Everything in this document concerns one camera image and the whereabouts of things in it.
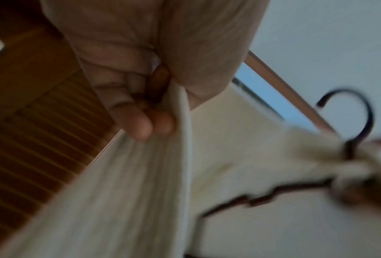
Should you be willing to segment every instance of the black hook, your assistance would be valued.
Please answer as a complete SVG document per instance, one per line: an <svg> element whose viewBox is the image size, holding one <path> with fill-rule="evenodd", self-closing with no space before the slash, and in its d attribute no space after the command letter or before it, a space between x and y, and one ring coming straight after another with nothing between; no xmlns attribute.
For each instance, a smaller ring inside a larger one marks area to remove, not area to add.
<svg viewBox="0 0 381 258"><path fill-rule="evenodd" d="M329 91L326 93L316 104L319 108L325 107L326 103L330 100L331 97L336 95L337 93L350 93L353 95L356 95L360 100L364 103L367 109L367 122L366 125L364 126L363 130L359 133L358 136L356 136L353 139L350 139L345 142L344 145L344 155L346 160L351 160L355 158L355 150L356 147L366 138L369 136L370 132L373 129L374 126L374 112L372 109L372 106L370 102L367 100L367 98L361 94L360 92L350 89L350 88L341 88L341 89L336 89L333 91Z"/></svg>

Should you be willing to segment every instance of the hanger hook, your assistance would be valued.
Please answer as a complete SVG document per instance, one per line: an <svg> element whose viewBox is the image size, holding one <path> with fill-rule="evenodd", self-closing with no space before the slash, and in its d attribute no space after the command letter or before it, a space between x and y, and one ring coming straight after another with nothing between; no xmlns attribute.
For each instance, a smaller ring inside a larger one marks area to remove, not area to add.
<svg viewBox="0 0 381 258"><path fill-rule="evenodd" d="M366 106L367 109L367 122L364 126L363 130L359 133L358 136L356 136L353 139L350 139L345 142L344 145L344 155L346 160L351 160L355 158L355 150L356 147L366 138L369 136L370 132L373 129L374 126L374 112L372 109L372 106L370 102L367 100L367 98L361 94L360 92L350 89L350 88L341 88L329 91L326 93L316 104L319 108L325 107L326 103L330 100L331 97L338 93L350 93L352 95L355 95L358 97Z"/></svg>

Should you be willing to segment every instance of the hand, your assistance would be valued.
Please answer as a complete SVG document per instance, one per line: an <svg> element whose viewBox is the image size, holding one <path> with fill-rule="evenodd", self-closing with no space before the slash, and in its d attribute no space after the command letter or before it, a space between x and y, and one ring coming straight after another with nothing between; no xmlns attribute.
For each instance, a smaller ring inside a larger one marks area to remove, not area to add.
<svg viewBox="0 0 381 258"><path fill-rule="evenodd" d="M268 0L41 0L115 122L138 140L175 130L156 110L170 80L191 108L219 94L247 55Z"/></svg>

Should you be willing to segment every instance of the white wall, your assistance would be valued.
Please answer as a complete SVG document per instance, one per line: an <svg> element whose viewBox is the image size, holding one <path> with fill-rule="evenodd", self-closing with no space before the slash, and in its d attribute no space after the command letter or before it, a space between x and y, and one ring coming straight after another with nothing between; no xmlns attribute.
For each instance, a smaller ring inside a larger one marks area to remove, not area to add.
<svg viewBox="0 0 381 258"><path fill-rule="evenodd" d="M339 85L365 92L377 113L372 135L381 136L381 0L271 0L251 49L310 105ZM343 137L366 120L349 96L321 115Z"/></svg>

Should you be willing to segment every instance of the white cloth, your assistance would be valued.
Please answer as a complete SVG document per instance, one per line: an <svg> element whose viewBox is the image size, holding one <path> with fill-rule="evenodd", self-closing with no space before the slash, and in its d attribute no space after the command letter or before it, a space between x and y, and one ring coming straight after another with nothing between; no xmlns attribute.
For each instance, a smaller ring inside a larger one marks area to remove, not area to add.
<svg viewBox="0 0 381 258"><path fill-rule="evenodd" d="M220 202L283 182L372 172L365 161L341 161L342 140L290 128L234 86L196 109L192 126L182 88L170 88L165 107L178 119L172 137L137 143L116 136L0 258L178 258L194 218ZM322 191L295 193L209 218L200 248L190 251L218 258L381 257L381 215L344 209Z"/></svg>

